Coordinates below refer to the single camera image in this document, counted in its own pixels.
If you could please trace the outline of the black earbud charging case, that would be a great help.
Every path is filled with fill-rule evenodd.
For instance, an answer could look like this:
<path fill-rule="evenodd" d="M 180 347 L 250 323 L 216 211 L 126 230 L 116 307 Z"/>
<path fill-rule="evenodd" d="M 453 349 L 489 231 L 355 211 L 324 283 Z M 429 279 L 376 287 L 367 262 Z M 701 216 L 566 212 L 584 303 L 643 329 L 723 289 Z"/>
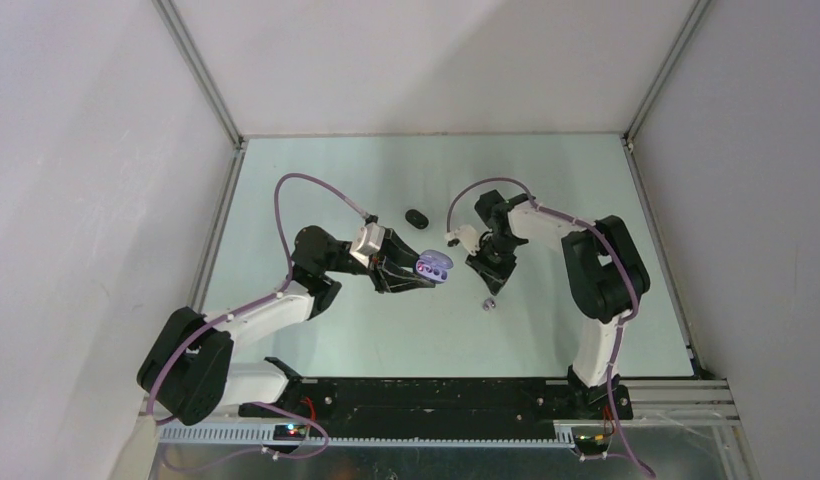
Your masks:
<path fill-rule="evenodd" d="M 404 218 L 408 224 L 417 230 L 425 230 L 430 225 L 428 217 L 417 209 L 406 210 Z"/>

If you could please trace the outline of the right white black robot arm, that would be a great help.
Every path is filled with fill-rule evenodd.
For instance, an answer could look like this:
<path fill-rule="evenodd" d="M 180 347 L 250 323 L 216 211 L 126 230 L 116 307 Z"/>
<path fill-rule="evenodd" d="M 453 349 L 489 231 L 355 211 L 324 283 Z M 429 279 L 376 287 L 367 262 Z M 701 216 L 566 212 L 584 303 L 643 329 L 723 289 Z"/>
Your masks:
<path fill-rule="evenodd" d="M 552 211 L 527 193 L 506 199 L 491 190 L 474 209 L 485 231 L 462 225 L 446 238 L 467 251 L 467 265 L 491 295 L 497 295 L 512 276 L 518 247 L 534 241 L 563 256 L 571 296 L 586 318 L 568 372 L 572 386 L 567 402 L 579 417 L 596 416 L 608 403 L 605 388 L 618 374 L 616 361 L 626 324 L 651 285 L 626 224 L 614 215 L 588 222 Z"/>

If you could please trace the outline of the purple earbud charging case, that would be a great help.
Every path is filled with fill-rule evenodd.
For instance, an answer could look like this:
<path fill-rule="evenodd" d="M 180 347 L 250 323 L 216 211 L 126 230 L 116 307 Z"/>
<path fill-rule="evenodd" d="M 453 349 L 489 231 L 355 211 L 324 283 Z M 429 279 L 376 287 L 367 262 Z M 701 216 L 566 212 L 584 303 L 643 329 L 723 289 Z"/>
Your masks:
<path fill-rule="evenodd" d="M 431 282 L 441 284 L 447 281 L 453 267 L 454 263 L 448 255 L 428 249 L 419 254 L 414 271 Z"/>

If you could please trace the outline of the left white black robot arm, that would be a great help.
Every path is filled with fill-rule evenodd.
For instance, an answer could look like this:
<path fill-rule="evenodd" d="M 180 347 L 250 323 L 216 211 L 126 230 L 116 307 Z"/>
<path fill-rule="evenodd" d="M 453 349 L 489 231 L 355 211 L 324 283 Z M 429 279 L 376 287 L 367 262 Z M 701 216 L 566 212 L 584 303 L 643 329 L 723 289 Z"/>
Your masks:
<path fill-rule="evenodd" d="M 324 313 L 342 288 L 334 273 L 366 276 L 378 293 L 402 293 L 444 283 L 452 266 L 445 255 L 417 253 L 393 229 L 375 222 L 361 227 L 351 241 L 318 226 L 305 227 L 295 237 L 291 272 L 278 291 L 215 318 L 189 307 L 175 310 L 142 363 L 137 383 L 149 395 L 149 408 L 160 404 L 187 426 L 220 406 L 253 402 L 290 416 L 301 406 L 301 388 L 268 360 L 234 363 L 238 353 Z"/>

